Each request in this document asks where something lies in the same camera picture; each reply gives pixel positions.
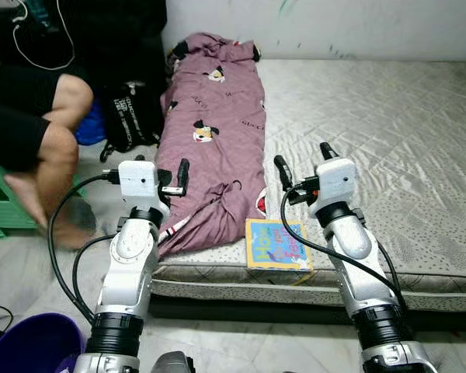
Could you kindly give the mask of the colourful children's book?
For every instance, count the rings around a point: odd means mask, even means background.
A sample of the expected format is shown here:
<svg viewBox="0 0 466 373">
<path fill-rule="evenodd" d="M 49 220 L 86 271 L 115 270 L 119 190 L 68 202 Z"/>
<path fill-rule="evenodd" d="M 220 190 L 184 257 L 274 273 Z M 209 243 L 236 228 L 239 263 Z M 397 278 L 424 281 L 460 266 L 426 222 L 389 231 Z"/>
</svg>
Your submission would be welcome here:
<svg viewBox="0 0 466 373">
<path fill-rule="evenodd" d="M 312 270 L 310 249 L 298 242 L 281 220 L 247 219 L 246 263 L 255 270 Z"/>
</svg>

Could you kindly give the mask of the black backpack with white lettering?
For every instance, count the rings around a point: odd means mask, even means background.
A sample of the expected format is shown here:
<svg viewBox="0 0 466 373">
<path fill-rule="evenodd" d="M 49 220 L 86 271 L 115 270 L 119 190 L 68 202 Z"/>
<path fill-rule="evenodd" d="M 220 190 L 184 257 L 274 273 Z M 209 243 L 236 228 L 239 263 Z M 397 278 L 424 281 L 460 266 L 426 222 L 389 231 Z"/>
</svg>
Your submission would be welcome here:
<svg viewBox="0 0 466 373">
<path fill-rule="evenodd" d="M 106 145 L 99 153 L 105 163 L 113 152 L 129 152 L 138 145 L 161 141 L 163 85 L 138 79 L 103 85 L 99 103 L 104 114 Z"/>
</svg>

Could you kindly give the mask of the person in black clothes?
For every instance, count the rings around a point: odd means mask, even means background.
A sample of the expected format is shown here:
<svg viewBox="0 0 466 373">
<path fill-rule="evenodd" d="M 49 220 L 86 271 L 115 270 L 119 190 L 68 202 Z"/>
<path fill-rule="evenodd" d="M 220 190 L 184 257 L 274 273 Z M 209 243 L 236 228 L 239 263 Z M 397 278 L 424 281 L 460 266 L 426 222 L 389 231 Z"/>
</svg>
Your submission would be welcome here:
<svg viewBox="0 0 466 373">
<path fill-rule="evenodd" d="M 75 131 L 92 104 L 93 90 L 76 75 L 0 63 L 0 167 L 41 233 L 73 186 Z"/>
</svg>

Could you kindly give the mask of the purple cartoon print blanket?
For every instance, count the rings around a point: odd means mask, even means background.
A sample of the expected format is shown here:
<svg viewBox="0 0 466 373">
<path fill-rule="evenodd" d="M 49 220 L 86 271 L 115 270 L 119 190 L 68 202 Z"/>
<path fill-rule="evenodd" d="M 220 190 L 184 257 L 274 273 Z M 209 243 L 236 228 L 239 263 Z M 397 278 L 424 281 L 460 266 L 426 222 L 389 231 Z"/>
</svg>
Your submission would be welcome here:
<svg viewBox="0 0 466 373">
<path fill-rule="evenodd" d="M 245 237 L 247 219 L 267 216 L 267 113 L 258 61 L 251 40 L 208 33 L 190 34 L 170 51 L 155 163 L 176 172 L 188 159 L 190 169 L 186 195 L 170 201 L 159 255 L 233 244 Z"/>
</svg>

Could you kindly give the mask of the green plastic stool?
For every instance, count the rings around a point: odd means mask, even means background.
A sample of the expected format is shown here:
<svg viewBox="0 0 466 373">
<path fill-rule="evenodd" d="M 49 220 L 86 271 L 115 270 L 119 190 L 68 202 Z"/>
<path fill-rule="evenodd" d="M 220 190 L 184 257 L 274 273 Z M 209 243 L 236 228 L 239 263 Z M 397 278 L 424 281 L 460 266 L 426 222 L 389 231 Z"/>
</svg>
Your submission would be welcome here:
<svg viewBox="0 0 466 373">
<path fill-rule="evenodd" d="M 12 230 L 39 231 L 37 222 L 30 217 L 19 198 L 5 181 L 6 171 L 0 167 L 0 239 L 6 239 Z"/>
</svg>

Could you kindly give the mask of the silver left robot leg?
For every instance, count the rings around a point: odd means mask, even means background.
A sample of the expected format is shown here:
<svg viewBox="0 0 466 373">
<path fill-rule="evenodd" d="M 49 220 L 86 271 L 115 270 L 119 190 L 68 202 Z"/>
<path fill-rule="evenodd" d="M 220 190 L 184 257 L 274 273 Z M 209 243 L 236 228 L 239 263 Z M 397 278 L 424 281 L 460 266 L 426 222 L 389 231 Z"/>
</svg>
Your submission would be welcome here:
<svg viewBox="0 0 466 373">
<path fill-rule="evenodd" d="M 149 373 L 196 373 L 194 359 L 181 351 L 163 353 Z"/>
</svg>

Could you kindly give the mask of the grey quilted mattress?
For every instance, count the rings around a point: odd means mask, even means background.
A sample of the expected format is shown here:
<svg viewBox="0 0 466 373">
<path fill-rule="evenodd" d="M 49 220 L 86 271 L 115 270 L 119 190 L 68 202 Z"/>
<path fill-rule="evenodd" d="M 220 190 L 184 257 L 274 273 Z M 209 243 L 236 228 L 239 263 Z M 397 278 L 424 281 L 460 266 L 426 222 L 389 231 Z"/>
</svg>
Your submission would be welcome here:
<svg viewBox="0 0 466 373">
<path fill-rule="evenodd" d="M 466 312 L 466 63 L 268 60 L 257 72 L 266 218 L 278 220 L 282 195 L 273 157 L 311 176 L 328 142 L 357 166 L 354 205 L 407 305 Z"/>
</svg>

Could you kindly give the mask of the purple plastic bucket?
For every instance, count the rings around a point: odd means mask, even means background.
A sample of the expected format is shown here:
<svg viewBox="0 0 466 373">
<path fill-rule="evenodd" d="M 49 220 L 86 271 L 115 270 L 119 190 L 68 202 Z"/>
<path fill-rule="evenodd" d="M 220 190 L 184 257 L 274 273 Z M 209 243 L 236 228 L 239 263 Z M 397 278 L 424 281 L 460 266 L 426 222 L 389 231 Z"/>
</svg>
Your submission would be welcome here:
<svg viewBox="0 0 466 373">
<path fill-rule="evenodd" d="M 64 314 L 35 314 L 0 330 L 0 373 L 72 373 L 85 338 Z"/>
</svg>

